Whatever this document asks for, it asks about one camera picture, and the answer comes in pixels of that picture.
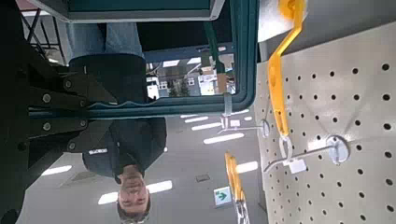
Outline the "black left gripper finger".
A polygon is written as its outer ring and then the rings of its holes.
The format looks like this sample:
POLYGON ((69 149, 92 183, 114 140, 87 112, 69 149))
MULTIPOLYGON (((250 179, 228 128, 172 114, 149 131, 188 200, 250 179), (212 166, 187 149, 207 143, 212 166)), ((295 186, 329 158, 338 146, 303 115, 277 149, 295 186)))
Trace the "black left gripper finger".
POLYGON ((99 143, 111 123, 111 120, 31 119, 30 149, 82 153, 99 143))
POLYGON ((74 72, 65 77, 30 80, 30 107, 79 110, 96 102, 116 103, 117 100, 93 75, 74 72))

